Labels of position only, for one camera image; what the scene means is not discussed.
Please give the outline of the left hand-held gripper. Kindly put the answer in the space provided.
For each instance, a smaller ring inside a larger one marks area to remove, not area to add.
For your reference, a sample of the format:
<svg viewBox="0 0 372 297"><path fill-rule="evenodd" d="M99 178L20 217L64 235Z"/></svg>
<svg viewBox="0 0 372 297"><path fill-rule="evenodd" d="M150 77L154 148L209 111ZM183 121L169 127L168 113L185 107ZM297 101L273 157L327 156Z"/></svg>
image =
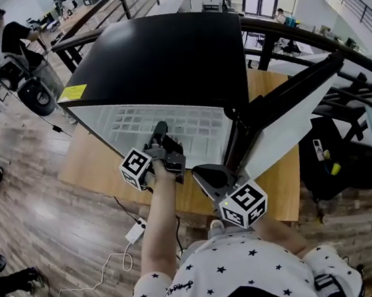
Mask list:
<svg viewBox="0 0 372 297"><path fill-rule="evenodd" d="M120 164L123 179L138 191L149 190L149 183L154 177L152 162L160 160L167 172L174 174L176 182L184 183L186 157L182 146L167 136L168 124L159 121L150 141L143 150L132 148Z"/></svg>

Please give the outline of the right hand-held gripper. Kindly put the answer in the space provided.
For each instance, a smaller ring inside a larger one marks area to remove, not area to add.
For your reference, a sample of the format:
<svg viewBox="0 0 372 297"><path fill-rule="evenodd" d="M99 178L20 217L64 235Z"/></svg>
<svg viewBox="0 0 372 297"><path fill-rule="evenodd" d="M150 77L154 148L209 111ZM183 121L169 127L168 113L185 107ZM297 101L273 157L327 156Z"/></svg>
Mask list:
<svg viewBox="0 0 372 297"><path fill-rule="evenodd" d="M226 196L226 192L238 182L239 176L224 165L195 166L192 176L207 197L214 202L220 201L221 218L235 226L250 228L267 211L267 194L253 180L248 180Z"/></svg>

